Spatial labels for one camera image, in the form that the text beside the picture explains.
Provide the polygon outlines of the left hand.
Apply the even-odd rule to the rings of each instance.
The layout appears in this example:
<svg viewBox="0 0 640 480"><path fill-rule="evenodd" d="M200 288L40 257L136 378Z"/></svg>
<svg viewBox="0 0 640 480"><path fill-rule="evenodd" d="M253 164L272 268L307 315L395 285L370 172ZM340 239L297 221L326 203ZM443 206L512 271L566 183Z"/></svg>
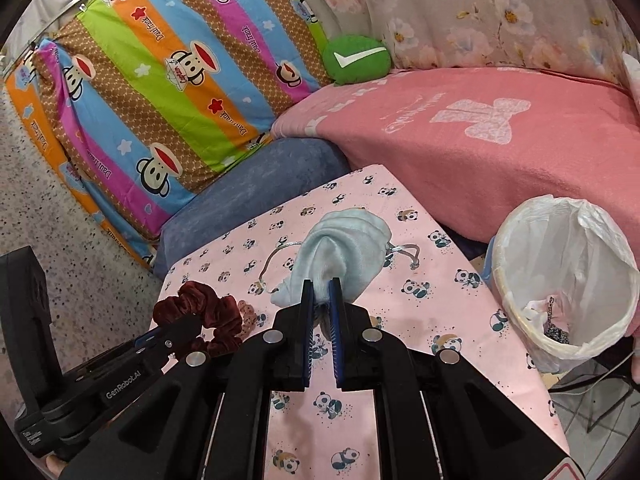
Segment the left hand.
<svg viewBox="0 0 640 480"><path fill-rule="evenodd" d="M53 478L58 479L67 466L67 463L58 458L58 456L51 454L46 457L46 466Z"/></svg>

